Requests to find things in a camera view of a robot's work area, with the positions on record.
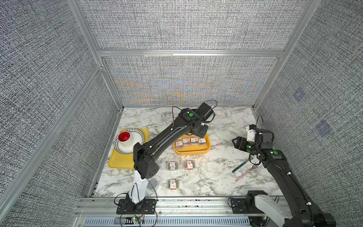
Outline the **rectangular paper clip box four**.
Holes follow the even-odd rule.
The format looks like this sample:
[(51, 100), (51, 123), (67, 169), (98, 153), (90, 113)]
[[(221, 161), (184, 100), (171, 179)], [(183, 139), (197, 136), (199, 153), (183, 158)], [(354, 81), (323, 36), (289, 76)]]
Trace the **rectangular paper clip box four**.
[(184, 147), (187, 147), (187, 146), (191, 145), (191, 139), (190, 138), (183, 138), (182, 141), (183, 141), (183, 146)]

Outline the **yellow plastic storage box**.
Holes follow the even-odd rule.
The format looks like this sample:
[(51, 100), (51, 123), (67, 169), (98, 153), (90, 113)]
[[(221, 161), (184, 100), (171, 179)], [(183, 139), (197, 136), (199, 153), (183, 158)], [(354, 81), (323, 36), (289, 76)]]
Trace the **yellow plastic storage box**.
[[(191, 137), (197, 137), (195, 135), (192, 135), (191, 133), (187, 134), (187, 135), (183, 135), (182, 137), (178, 138), (176, 141), (182, 140), (183, 138), (191, 138)], [(174, 150), (175, 152), (180, 155), (180, 156), (186, 156), (186, 155), (202, 155), (202, 154), (206, 154), (210, 148), (211, 148), (211, 143), (210, 143), (210, 139), (209, 139), (209, 135), (206, 134), (205, 139), (207, 141), (207, 145), (204, 147), (200, 147), (198, 146), (187, 146), (187, 147), (183, 147), (183, 149), (175, 149), (175, 142), (173, 144)]]

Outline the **rectangular paper clip box five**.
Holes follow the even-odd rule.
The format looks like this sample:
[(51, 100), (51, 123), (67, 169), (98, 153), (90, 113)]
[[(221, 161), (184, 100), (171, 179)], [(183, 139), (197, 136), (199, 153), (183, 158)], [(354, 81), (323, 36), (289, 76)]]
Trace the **rectangular paper clip box five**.
[(193, 160), (186, 160), (183, 167), (185, 170), (193, 170), (195, 168), (195, 162)]

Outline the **rectangular paper clip box two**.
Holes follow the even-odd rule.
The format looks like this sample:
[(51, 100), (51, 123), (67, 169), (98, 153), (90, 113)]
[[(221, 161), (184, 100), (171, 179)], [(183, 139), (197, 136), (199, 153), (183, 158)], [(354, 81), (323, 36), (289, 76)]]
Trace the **rectangular paper clip box two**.
[(176, 190), (179, 188), (179, 180), (177, 179), (170, 179), (167, 181), (167, 187), (170, 190)]

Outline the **rectangular paper clip box three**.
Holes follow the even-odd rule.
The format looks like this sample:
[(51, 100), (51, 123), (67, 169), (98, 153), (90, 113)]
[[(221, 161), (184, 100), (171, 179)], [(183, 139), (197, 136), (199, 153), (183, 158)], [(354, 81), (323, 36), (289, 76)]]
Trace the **rectangular paper clip box three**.
[(179, 141), (175, 142), (175, 149), (176, 150), (183, 149), (183, 141), (182, 140), (179, 140)]

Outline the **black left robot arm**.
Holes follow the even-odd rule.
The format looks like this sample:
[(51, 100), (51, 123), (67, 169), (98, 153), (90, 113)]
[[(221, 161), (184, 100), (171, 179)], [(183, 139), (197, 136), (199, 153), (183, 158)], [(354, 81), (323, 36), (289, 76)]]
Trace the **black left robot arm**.
[(213, 107), (203, 102), (195, 109), (181, 109), (172, 123), (150, 141), (136, 143), (133, 147), (134, 180), (132, 189), (125, 196), (127, 202), (140, 207), (145, 199), (148, 180), (155, 176), (160, 167), (157, 164), (161, 154), (183, 135), (192, 134), (203, 138), (208, 131), (209, 118), (215, 118)]

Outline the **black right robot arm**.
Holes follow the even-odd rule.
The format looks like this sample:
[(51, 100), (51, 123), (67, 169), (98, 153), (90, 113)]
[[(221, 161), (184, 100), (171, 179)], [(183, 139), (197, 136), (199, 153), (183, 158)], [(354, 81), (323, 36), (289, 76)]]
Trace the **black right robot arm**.
[(293, 174), (282, 151), (273, 148), (274, 133), (247, 127), (247, 138), (237, 137), (233, 146), (254, 155), (277, 182), (288, 207), (282, 207), (261, 190), (248, 191), (245, 199), (231, 199), (233, 213), (264, 213), (280, 227), (334, 227), (336, 221), (309, 197)]

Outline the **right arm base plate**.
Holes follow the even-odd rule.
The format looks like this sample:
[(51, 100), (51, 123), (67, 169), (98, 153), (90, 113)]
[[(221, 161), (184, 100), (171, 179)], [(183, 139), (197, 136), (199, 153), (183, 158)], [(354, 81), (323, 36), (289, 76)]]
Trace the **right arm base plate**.
[(252, 208), (248, 206), (247, 200), (244, 198), (230, 197), (227, 200), (229, 207), (232, 209), (233, 214), (250, 214), (253, 213)]

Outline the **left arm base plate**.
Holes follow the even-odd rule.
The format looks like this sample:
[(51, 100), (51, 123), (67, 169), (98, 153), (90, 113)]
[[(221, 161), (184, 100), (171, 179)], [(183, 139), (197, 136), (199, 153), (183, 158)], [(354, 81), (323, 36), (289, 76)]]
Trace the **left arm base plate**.
[(129, 199), (120, 199), (117, 202), (116, 214), (147, 214), (152, 215), (155, 213), (156, 199), (144, 199), (139, 203), (133, 203)]

